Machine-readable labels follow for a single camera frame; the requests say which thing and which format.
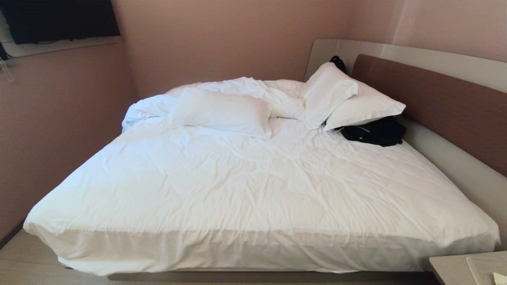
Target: white cord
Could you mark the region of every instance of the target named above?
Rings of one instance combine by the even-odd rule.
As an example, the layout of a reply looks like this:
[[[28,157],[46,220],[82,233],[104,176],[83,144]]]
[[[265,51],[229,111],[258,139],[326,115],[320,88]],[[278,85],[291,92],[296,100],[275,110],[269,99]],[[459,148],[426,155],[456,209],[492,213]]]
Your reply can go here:
[[[0,58],[0,66],[2,67],[2,71],[4,72],[4,75],[7,77],[8,82],[14,82],[14,76],[11,74],[9,69],[7,68],[7,65],[5,64],[5,61]]]

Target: white bedsheet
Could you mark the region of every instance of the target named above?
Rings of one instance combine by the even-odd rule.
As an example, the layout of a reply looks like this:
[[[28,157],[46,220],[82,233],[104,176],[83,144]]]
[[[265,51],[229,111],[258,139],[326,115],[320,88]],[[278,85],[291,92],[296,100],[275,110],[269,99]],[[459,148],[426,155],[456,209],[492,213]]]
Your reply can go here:
[[[140,121],[42,199],[24,228],[76,270],[421,271],[492,251],[498,226],[404,143],[272,119],[270,140]]]

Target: white bed frame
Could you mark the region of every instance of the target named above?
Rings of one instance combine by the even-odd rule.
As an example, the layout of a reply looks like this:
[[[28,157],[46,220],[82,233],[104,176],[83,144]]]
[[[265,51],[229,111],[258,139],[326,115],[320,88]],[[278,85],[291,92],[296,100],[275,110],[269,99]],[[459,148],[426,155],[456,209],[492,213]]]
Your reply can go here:
[[[507,62],[442,51],[337,39],[314,41],[305,80],[334,55],[344,61],[351,73],[359,54],[420,67],[507,92]],[[502,245],[497,250],[507,250],[507,177],[420,124],[407,119],[404,119],[404,124],[408,129],[405,140],[498,223]]]

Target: upholstered headboard panel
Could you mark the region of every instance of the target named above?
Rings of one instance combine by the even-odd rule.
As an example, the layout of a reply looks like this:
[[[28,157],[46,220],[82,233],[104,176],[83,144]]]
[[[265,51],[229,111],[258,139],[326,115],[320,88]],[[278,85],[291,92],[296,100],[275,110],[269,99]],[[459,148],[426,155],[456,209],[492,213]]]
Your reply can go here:
[[[352,77],[405,103],[407,117],[507,176],[506,93],[363,54]]]

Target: pillowcase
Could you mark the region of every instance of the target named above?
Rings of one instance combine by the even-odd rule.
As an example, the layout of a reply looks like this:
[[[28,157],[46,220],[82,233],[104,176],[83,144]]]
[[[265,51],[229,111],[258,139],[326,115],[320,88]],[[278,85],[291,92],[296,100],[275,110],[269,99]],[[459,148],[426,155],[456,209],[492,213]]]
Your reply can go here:
[[[220,82],[205,82],[183,85],[168,91],[166,94],[180,97],[186,87],[197,87],[200,89],[206,89],[231,95],[249,95],[268,101],[271,104],[272,108],[272,118],[282,117],[303,121],[305,106],[304,102],[301,99],[297,98],[299,97],[299,85],[294,83],[298,82],[291,81],[288,83],[284,81],[279,82],[278,84],[267,84],[267,82],[261,80],[241,77]]]
[[[299,88],[304,84],[303,82],[289,79],[267,80],[264,81],[264,83],[266,83],[269,88],[282,90],[292,98],[299,98]]]
[[[187,87],[166,126],[204,126],[252,137],[269,137],[268,102],[251,96],[238,96]]]
[[[299,90],[306,104],[305,123],[309,128],[317,129],[336,107],[357,94],[358,86],[334,63],[328,62],[319,67]]]
[[[161,94],[140,100],[137,103],[132,104],[127,110],[125,118],[122,121],[122,133],[130,129],[139,121],[147,120],[153,117],[167,116],[167,114],[170,114],[172,112],[177,102],[178,98],[167,94]]]
[[[363,82],[356,82],[359,85],[359,93],[331,113],[324,131],[364,125],[384,117],[399,115],[405,109],[405,104],[389,98]]]

